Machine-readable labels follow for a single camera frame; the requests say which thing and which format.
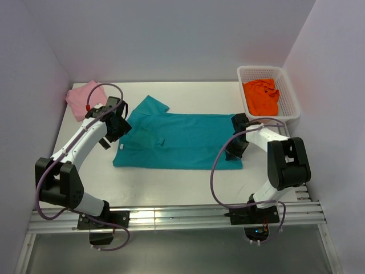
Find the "teal t-shirt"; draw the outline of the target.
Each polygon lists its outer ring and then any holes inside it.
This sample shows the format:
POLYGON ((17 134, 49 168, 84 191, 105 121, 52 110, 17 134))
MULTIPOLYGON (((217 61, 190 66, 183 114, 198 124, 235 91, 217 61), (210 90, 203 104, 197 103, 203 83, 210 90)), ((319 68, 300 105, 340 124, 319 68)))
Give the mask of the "teal t-shirt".
POLYGON ((131 112, 131 131, 119 139, 114 167, 241 170, 241 160, 218 156, 232 136, 231 114, 174 114, 146 96, 131 112))

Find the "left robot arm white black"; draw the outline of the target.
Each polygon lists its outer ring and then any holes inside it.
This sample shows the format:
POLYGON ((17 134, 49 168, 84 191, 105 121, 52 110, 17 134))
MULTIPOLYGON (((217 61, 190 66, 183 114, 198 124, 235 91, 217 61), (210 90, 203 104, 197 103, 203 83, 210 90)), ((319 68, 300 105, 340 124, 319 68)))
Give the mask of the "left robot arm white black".
POLYGON ((123 117, 128 105, 120 98, 110 96, 105 105, 90 109, 72 138, 50 158, 39 158, 35 164, 36 208, 40 202, 62 206, 78 213, 91 215, 91 222, 104 228, 111 221, 108 203, 88 194, 79 170, 86 157, 97 145, 109 149, 131 130, 123 117))

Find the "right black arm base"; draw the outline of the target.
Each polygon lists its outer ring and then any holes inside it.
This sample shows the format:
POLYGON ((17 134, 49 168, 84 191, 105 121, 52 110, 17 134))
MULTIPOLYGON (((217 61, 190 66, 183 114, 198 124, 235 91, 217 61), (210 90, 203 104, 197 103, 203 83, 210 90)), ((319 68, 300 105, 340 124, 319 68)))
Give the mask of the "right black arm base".
POLYGON ((264 209, 260 209, 256 205, 240 209, 230 209, 224 216, 230 219, 231 225, 271 224, 280 222, 277 207, 274 205, 264 209))

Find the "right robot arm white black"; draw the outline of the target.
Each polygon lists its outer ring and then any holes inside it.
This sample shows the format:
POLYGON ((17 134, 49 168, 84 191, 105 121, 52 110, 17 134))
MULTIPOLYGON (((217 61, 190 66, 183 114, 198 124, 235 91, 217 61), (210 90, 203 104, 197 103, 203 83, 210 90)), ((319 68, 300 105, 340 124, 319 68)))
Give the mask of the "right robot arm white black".
POLYGON ((253 144, 266 152, 267 181, 252 194, 247 208, 248 219, 260 222, 267 214, 266 208, 280 201, 292 188, 301 186, 311 179, 311 169, 304 141, 290 138, 273 131, 277 124, 263 124, 247 116, 236 114, 231 118, 234 138, 225 146, 225 160, 240 160, 248 145, 253 144))

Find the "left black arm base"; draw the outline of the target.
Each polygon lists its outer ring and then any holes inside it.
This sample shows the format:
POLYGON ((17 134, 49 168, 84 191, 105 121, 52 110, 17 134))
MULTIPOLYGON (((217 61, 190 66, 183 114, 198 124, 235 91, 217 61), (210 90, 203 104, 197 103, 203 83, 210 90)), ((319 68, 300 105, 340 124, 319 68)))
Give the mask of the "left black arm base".
POLYGON ((95 230, 95 229, 112 229, 116 228, 115 225, 122 226, 124 228, 128 227, 130 212, 126 210, 110 211, 105 215, 104 219, 102 217, 94 217, 102 223, 90 220, 87 216, 79 216, 77 229, 78 230, 95 230))

